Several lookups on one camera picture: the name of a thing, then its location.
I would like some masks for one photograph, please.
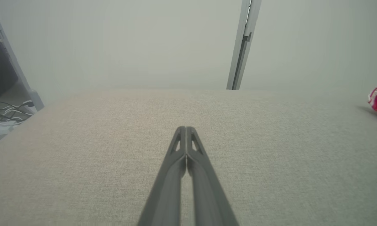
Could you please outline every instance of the white wall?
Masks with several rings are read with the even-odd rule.
[[[377,0],[263,0],[240,90],[377,85]]]
[[[0,0],[44,104],[84,90],[225,89],[240,0]]]

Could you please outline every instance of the beige carpet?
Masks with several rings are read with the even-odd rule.
[[[0,140],[0,225],[134,225],[178,126],[193,126],[241,225],[377,226],[366,100],[112,90],[45,107]],[[183,225],[194,224],[190,176]]]

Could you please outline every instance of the black cable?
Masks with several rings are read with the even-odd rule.
[[[27,103],[24,103],[24,104],[22,104],[22,105],[20,105],[19,107],[16,107],[16,106],[14,106],[14,105],[11,105],[11,104],[6,103],[6,102],[3,102],[3,101],[0,101],[0,103],[5,104],[5,105],[8,105],[8,106],[11,106],[11,107],[13,107],[15,110],[18,110],[19,112],[23,113],[24,115],[29,116],[26,112],[24,112],[23,110],[20,110],[20,109],[19,109],[19,108],[22,107],[22,106],[28,105],[28,102],[27,102]]]
[[[0,114],[0,117],[1,117],[1,118],[7,118],[7,119],[12,120],[12,121],[19,121],[19,120],[14,120],[14,119],[12,119],[12,118],[10,118],[10,117],[7,117],[7,116],[1,115],[1,114]]]
[[[14,115],[15,115],[15,112],[12,114],[12,116],[10,116],[12,118],[11,120],[4,120],[2,117],[0,117],[0,121],[15,121],[13,119]]]
[[[22,121],[25,121],[27,119],[23,119],[23,120],[0,120],[0,122],[5,122],[5,121],[19,121],[19,122],[22,122]]]
[[[14,115],[15,115],[15,113],[16,113],[16,112],[14,111],[13,114],[12,114],[10,117],[13,118]]]

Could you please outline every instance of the white cable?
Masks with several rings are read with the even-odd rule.
[[[11,119],[19,119],[19,120],[23,120],[22,118],[20,118],[20,117],[12,117]],[[19,125],[19,124],[21,124],[21,123],[23,123],[24,121],[21,121],[21,122],[17,122],[17,123],[13,123],[13,124],[7,124],[7,123],[5,123],[5,122],[0,122],[0,125],[2,125],[2,126],[14,126],[14,125]]]
[[[12,106],[6,106],[6,107],[4,107],[4,108],[2,108],[2,109],[0,109],[0,110],[4,110],[4,109],[6,109],[6,108],[8,108],[8,107],[12,107]]]
[[[21,112],[21,111],[19,111],[19,110],[14,110],[14,109],[8,109],[8,110],[6,110],[5,111],[5,114],[6,113],[9,113],[9,112],[11,112],[11,111],[15,111],[15,112],[18,112],[18,113],[21,113],[21,114],[25,114],[25,115],[28,115],[28,116],[32,116],[32,114],[28,114],[28,113],[25,113],[25,112]]]
[[[16,108],[13,107],[13,108],[6,109],[6,110],[5,110],[5,113],[9,112],[9,110],[16,110]]]

